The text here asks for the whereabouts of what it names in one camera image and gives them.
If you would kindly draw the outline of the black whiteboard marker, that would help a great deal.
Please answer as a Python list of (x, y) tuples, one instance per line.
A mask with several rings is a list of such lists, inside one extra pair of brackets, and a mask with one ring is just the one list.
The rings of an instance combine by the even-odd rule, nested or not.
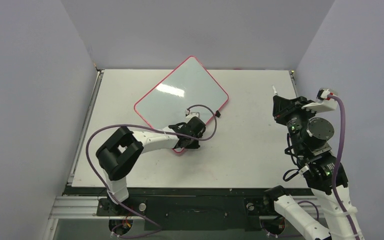
[(272, 90), (275, 96), (279, 95), (274, 85), (272, 85)]

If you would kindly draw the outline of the red framed whiteboard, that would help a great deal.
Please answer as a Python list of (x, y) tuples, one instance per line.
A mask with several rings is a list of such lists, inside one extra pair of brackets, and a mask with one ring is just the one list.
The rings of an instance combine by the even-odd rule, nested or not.
[(196, 57), (190, 56), (134, 104), (134, 111), (157, 132), (187, 122), (185, 111), (199, 112), (207, 125), (229, 95)]

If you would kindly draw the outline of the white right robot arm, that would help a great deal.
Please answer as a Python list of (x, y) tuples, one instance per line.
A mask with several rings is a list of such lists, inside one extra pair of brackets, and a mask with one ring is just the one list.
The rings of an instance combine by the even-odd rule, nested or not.
[(314, 102), (300, 96), (287, 99), (273, 96), (272, 116), (287, 127), (289, 146), (285, 154), (296, 159), (301, 175), (317, 198), (327, 226), (305, 211), (281, 185), (265, 191), (263, 209), (284, 217), (306, 240), (362, 240), (357, 209), (352, 205), (348, 177), (328, 141), (334, 136), (333, 125), (317, 117), (318, 107), (333, 102), (335, 96)]

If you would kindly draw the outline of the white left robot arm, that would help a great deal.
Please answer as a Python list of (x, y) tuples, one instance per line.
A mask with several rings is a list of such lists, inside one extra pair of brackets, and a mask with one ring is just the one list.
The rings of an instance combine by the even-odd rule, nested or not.
[(103, 169), (109, 208), (116, 215), (123, 215), (129, 209), (127, 175), (133, 169), (141, 154), (162, 149), (198, 149), (206, 124), (196, 115), (187, 122), (169, 125), (157, 131), (132, 131), (120, 126), (98, 148), (95, 156)]

